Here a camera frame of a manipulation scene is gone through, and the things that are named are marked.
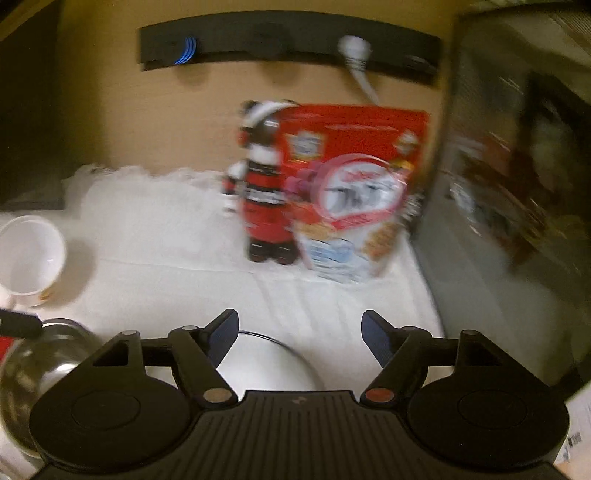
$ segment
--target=cup rim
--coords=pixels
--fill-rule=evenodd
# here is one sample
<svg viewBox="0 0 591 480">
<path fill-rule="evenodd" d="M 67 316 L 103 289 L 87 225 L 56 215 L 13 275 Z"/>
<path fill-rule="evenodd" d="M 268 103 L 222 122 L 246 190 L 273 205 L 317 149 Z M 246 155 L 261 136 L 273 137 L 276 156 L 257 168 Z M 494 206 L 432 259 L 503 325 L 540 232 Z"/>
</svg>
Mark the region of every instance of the cup rim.
<svg viewBox="0 0 591 480">
<path fill-rule="evenodd" d="M 57 237 L 60 239 L 60 245 L 61 245 L 61 250 L 63 252 L 63 255 L 62 255 L 63 258 L 61 261 L 60 268 L 57 269 L 57 272 L 55 275 L 53 275 L 53 278 L 49 282 L 47 282 L 47 284 L 43 285 L 43 287 L 39 288 L 38 290 L 27 292 L 27 293 L 17 292 L 17 291 L 11 290 L 10 288 L 8 288 L 6 285 L 4 285 L 0 281 L 0 287 L 2 287 L 4 290 L 6 290 L 6 292 L 8 292 L 10 295 L 14 295 L 15 297 L 30 297 L 32 295 L 37 295 L 37 294 L 43 292 L 44 290 L 47 290 L 60 277 L 62 271 L 64 270 L 64 266 L 66 265 L 66 255 L 67 255 L 66 239 L 64 238 L 64 236 L 63 236 L 62 232 L 59 230 L 59 228 L 56 227 L 56 225 L 53 222 L 49 221 L 45 217 L 42 217 L 39 215 L 21 215 L 19 217 L 13 218 L 6 225 L 4 225 L 2 228 L 0 228 L 0 236 L 2 236 L 14 224 L 23 223 L 23 222 L 42 223 L 44 226 L 47 226 L 50 229 L 52 229 L 54 231 L 54 233 L 57 234 Z"/>
</svg>

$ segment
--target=barcode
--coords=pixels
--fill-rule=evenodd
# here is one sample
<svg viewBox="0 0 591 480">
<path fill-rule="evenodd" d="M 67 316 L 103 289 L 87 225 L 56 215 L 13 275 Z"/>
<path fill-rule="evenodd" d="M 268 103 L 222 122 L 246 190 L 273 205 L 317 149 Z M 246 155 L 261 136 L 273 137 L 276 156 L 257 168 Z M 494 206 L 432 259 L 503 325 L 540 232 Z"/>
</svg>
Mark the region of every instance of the barcode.
<svg viewBox="0 0 591 480">
<path fill-rule="evenodd" d="M 577 432 L 574 435 L 571 435 L 568 439 L 567 439 L 568 443 L 569 443 L 569 447 L 574 447 L 575 445 L 578 445 L 579 443 L 581 443 L 583 441 L 583 439 L 581 438 L 581 432 Z"/>
</svg>

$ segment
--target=ribbed black surface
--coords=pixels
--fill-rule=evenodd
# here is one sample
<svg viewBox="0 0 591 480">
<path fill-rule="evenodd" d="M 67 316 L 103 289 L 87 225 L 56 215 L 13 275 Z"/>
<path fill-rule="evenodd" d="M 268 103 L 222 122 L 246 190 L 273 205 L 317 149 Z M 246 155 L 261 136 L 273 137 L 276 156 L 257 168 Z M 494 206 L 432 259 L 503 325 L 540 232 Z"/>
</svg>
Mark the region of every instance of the ribbed black surface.
<svg viewBox="0 0 591 480">
<path fill-rule="evenodd" d="M 549 465 L 528 472 L 463 471 L 432 457 L 388 411 L 349 392 L 250 392 L 236 408 L 201 416 L 173 453 L 135 471 L 78 475 L 45 468 L 35 480 L 453 480 L 564 479 Z"/>
</svg>

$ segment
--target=white cable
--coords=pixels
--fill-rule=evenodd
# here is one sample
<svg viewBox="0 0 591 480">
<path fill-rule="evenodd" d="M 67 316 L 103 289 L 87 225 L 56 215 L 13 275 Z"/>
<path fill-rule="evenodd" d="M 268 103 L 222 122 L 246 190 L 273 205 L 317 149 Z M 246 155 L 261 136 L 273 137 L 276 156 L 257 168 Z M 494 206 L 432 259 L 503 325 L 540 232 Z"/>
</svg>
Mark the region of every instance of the white cable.
<svg viewBox="0 0 591 480">
<path fill-rule="evenodd" d="M 347 68 L 359 84 L 370 102 L 379 105 L 379 97 L 365 75 L 365 65 L 371 55 L 371 45 L 367 40 L 346 35 L 339 40 L 339 52 L 345 57 Z"/>
</svg>

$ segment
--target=red and black toy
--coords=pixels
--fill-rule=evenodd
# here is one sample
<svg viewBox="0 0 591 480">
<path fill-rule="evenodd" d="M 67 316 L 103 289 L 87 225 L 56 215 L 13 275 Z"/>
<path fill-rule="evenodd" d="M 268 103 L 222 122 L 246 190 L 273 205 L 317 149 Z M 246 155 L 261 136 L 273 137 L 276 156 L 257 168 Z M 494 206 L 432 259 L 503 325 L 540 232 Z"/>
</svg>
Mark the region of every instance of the red and black toy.
<svg viewBox="0 0 591 480">
<path fill-rule="evenodd" d="M 275 147 L 280 126 L 275 114 L 295 106 L 270 101 L 250 101 L 243 106 L 240 142 L 248 155 L 228 169 L 223 193 L 225 208 L 235 210 L 236 185 L 244 183 L 240 208 L 249 236 L 247 255 L 253 262 L 273 258 L 288 265 L 298 257 L 282 191 L 282 155 Z"/>
</svg>

